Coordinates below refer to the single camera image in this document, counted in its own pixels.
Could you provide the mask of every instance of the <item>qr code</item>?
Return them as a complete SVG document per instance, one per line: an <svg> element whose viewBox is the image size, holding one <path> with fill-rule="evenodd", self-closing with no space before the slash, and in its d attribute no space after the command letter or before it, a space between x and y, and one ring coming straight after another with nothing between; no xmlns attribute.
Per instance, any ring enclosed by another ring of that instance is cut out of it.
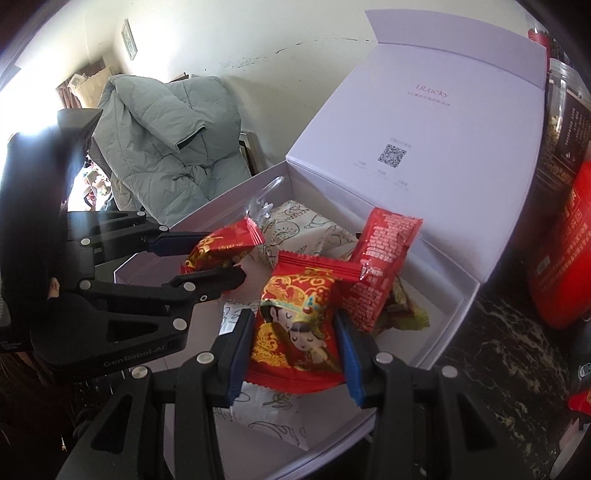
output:
<svg viewBox="0 0 591 480"><path fill-rule="evenodd" d="M378 160L390 165L391 167L398 167L402 161L402 157L406 155L406 150L395 147L394 145L386 145L384 152L379 156Z"/></svg>

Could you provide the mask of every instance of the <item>black marble countertop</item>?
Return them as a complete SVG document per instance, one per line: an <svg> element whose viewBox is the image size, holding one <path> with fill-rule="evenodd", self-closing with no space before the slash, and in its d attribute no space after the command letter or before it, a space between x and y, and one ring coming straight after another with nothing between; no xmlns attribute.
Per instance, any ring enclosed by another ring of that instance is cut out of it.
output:
<svg viewBox="0 0 591 480"><path fill-rule="evenodd" d="M564 333L541 321L524 265L508 251L438 361L467 375L536 480L549 478L558 441L574 416L566 407L567 345ZM360 442L309 478L362 479L368 452L369 443ZM416 467L415 478L425 478Z"/></svg>

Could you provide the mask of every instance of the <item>red container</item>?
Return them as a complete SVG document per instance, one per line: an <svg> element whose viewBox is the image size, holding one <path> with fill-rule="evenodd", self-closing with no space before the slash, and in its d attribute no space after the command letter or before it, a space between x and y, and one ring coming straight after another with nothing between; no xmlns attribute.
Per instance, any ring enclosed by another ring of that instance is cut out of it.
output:
<svg viewBox="0 0 591 480"><path fill-rule="evenodd" d="M591 309L591 163L574 181L561 219L532 257L528 281L535 305L564 328Z"/></svg>

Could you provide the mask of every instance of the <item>blue gripper pad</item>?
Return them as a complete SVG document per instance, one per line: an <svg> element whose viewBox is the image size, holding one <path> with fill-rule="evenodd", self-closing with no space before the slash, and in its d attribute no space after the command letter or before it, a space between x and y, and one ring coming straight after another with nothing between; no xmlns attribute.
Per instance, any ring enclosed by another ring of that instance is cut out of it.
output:
<svg viewBox="0 0 591 480"><path fill-rule="evenodd" d="M383 380L374 367L378 346L367 333L355 329L344 310L336 313L333 325L349 395L358 407L377 406L384 390Z"/></svg>
<svg viewBox="0 0 591 480"><path fill-rule="evenodd" d="M214 407L229 408L240 394L251 357L255 315L243 309L234 330L216 338L212 353L217 372L207 384L207 395Z"/></svg>

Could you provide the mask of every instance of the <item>cartoon couple illustration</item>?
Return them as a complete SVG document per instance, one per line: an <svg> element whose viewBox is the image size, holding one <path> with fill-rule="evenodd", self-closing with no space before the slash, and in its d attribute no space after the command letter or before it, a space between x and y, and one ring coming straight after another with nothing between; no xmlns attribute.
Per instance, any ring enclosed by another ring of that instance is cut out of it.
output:
<svg viewBox="0 0 591 480"><path fill-rule="evenodd" d="M277 322L288 333L291 343L304 353L306 364L323 364L329 360L322 333L310 322L298 318L297 312L273 304L261 305L260 311L266 323Z"/></svg>

